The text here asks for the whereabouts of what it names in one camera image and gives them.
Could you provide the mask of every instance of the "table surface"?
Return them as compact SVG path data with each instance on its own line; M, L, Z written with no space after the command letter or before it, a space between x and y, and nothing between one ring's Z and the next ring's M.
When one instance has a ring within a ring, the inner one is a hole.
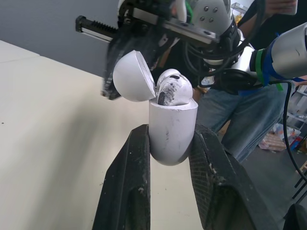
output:
M100 77L15 48L20 57L0 63L0 229L90 230L106 171L148 123L148 102L109 101ZM188 161L152 160L151 188L152 230L202 229Z
M33 53L29 50L0 41L0 63L38 56L39 54Z

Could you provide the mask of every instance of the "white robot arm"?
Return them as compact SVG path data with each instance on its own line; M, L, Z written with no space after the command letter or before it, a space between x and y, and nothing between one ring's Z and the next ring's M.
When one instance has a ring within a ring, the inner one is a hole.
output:
M236 27L230 0L121 0L118 30L82 16L77 19L77 31L110 43L102 94L111 100L123 96L149 101L150 151L162 164L175 165L187 157L198 107L190 82L178 70L164 72L157 86L150 72L177 38L186 42L185 55L197 56L215 69L200 74L187 58L196 76L238 75L258 84L259 72L266 81L307 75L307 23L282 34L265 50L248 45L264 15L265 1L257 1L255 29L247 39ZM171 13L174 5L177 18Z

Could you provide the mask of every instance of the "green tape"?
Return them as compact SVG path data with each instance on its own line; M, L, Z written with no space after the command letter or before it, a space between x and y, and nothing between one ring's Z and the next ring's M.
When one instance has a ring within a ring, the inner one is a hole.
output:
M193 18L193 10L192 10L190 4L188 3L188 1L186 1L186 7L187 7L188 11L190 12L191 20L192 20L192 18Z
M264 78L263 78L263 74L262 74L262 70L261 70L261 57L262 57L262 53L263 53L263 49L261 49L261 50L259 50L257 52L255 67L256 67L257 77L258 77L259 81L264 86Z
M280 83L276 84L276 87L278 91L283 91L283 86Z

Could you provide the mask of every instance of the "blue tape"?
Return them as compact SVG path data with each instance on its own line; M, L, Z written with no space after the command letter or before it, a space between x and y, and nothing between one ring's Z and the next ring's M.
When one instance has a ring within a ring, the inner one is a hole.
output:
M267 54L264 58L263 62L263 68L262 68L262 74L263 74L263 79L264 79L264 86L269 84L270 81L270 76L279 79L279 80L289 80L287 78L284 78L283 76L279 75L273 67L273 59L272 59L272 48L275 43L276 39L271 43L269 46L269 49L267 51ZM293 78L291 80L294 80L296 82L302 82L305 81L304 79L301 78Z

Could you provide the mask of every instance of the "jeans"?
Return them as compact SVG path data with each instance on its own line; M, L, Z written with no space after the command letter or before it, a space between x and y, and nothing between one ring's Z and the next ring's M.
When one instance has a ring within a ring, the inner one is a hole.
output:
M199 101L196 124L218 132L230 120L222 145L242 162L281 118L288 85L282 87L269 85L245 96L210 89Z

